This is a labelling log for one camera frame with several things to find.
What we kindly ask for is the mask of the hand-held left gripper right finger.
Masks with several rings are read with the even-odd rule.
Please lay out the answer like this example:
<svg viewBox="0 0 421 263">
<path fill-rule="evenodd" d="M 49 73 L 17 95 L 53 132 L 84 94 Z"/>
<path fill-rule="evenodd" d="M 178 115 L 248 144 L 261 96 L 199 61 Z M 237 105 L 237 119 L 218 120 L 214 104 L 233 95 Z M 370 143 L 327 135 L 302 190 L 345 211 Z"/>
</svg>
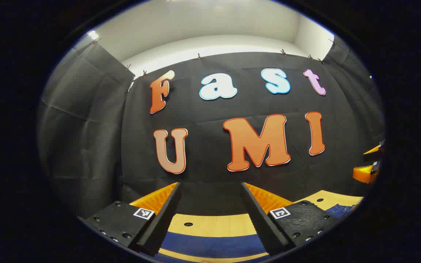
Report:
<svg viewBox="0 0 421 263">
<path fill-rule="evenodd" d="M 256 233 L 271 256 L 302 246 L 340 222 L 307 200 L 265 212 L 247 183 L 241 183 L 240 194 Z"/>
</svg>

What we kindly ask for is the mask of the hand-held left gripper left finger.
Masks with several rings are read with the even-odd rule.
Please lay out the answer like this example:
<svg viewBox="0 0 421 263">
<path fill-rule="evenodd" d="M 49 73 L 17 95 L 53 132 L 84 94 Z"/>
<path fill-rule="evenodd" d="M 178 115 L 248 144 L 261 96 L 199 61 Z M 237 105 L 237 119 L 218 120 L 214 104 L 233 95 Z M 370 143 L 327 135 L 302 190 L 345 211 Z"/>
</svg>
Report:
<svg viewBox="0 0 421 263">
<path fill-rule="evenodd" d="M 155 256 L 176 214 L 180 186 L 172 183 L 133 202 L 115 201 L 88 218 L 77 218 L 122 247 Z"/>
</svg>

